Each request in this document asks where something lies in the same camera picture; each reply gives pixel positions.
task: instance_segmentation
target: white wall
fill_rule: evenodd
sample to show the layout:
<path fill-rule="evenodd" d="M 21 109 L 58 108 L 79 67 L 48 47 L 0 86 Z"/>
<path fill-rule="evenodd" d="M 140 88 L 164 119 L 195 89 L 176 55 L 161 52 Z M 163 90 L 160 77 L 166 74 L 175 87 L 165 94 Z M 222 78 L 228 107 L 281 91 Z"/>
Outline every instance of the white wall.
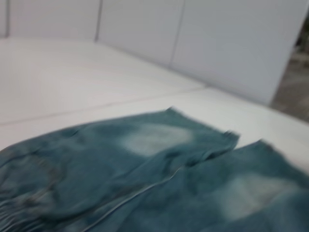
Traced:
<path fill-rule="evenodd" d="M 184 0 L 104 0 L 99 42 L 167 66 Z"/>
<path fill-rule="evenodd" d="M 187 0 L 172 67 L 268 104 L 308 0 Z"/>
<path fill-rule="evenodd" d="M 11 0 L 11 36 L 94 40 L 99 0 Z"/>
<path fill-rule="evenodd" d="M 6 0 L 0 0 L 0 38 L 6 35 Z"/>

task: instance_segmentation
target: wall seam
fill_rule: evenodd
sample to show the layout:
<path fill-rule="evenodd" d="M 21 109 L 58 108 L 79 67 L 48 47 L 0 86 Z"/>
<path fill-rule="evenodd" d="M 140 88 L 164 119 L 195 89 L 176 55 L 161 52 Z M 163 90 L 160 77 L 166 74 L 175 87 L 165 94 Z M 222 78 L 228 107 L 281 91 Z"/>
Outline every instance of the wall seam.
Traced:
<path fill-rule="evenodd" d="M 5 37 L 8 38 L 10 36 L 11 31 L 11 1 L 6 0 L 6 7 L 5 7 Z"/>
<path fill-rule="evenodd" d="M 98 41 L 99 36 L 100 36 L 100 26 L 101 26 L 102 10 L 103 10 L 103 0 L 99 0 L 97 28 L 96 28 L 96 34 L 95 34 L 95 37 L 94 37 L 94 42 L 95 43 Z"/>
<path fill-rule="evenodd" d="M 169 62 L 169 65 L 168 65 L 168 68 L 169 68 L 169 69 L 171 69 L 171 66 L 172 66 L 172 64 L 173 64 L 173 61 L 174 61 L 174 59 L 175 59 L 176 49 L 177 49 L 177 45 L 178 45 L 178 42 L 179 42 L 179 37 L 180 37 L 181 28 L 182 28 L 182 25 L 183 25 L 184 10 L 185 10 L 185 0 L 183 1 L 182 11 L 181 11 L 179 23 L 178 23 L 178 26 L 177 26 L 176 38 L 175 38 L 175 42 L 174 42 L 174 45 L 173 45 L 172 55 L 171 55 L 171 58 L 170 58 L 170 62 Z"/>

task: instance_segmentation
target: white table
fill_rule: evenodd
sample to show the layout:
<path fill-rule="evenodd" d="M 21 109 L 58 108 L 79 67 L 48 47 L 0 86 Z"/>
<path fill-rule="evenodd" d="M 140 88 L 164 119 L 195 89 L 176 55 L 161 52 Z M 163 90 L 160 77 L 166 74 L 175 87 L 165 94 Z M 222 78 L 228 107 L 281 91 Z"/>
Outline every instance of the white table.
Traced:
<path fill-rule="evenodd" d="M 0 125 L 204 86 L 94 43 L 0 40 Z"/>
<path fill-rule="evenodd" d="M 174 106 L 196 120 L 240 134 L 238 147 L 263 138 L 292 164 L 309 173 L 309 125 L 305 122 L 217 89 L 205 88 L 201 83 L 108 47 L 69 42 L 7 43 L 12 47 L 7 49 L 13 50 L 12 60 L 16 54 L 24 55 L 5 69 L 15 79 L 1 80 L 6 86 L 0 87 L 0 149 L 76 124 Z M 62 56 L 58 46 L 65 49 L 65 45 L 72 53 L 65 52 Z M 32 55 L 27 59 L 28 48 Z M 19 71 L 20 67 L 24 68 L 23 72 Z M 27 81 L 22 79 L 25 72 Z M 42 91 L 39 90 L 42 85 L 35 83 L 40 78 L 45 83 Z M 18 93 L 18 98 L 10 99 L 13 93 Z"/>

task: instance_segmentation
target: denim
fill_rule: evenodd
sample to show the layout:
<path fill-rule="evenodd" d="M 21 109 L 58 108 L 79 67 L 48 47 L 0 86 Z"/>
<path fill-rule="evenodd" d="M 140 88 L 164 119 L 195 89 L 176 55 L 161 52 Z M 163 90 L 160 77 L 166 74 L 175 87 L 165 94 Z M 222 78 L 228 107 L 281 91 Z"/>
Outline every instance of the denim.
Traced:
<path fill-rule="evenodd" d="M 309 231 L 309 179 L 262 141 L 173 109 L 0 152 L 0 231 Z"/>

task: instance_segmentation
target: white surface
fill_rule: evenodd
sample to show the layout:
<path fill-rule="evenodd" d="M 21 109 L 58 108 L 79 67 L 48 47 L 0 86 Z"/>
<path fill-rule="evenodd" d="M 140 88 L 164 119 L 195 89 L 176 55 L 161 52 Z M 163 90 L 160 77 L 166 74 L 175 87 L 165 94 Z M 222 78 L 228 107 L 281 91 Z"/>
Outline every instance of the white surface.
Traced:
<path fill-rule="evenodd" d="M 0 41 L 0 125 L 203 87 L 107 46 Z"/>
<path fill-rule="evenodd" d="M 6 1 L 0 0 L 0 38 L 6 34 Z"/>
<path fill-rule="evenodd" d="M 11 0 L 11 35 L 94 40 L 99 0 Z"/>
<path fill-rule="evenodd" d="M 188 0 L 173 68 L 268 104 L 308 0 Z"/>
<path fill-rule="evenodd" d="M 170 63 L 184 0 L 104 0 L 100 42 Z"/>
<path fill-rule="evenodd" d="M 264 138 L 294 165 L 309 173 L 308 124 L 212 88 L 1 126 L 0 149 L 64 127 L 170 106 L 223 131 L 239 133 L 238 146 Z"/>

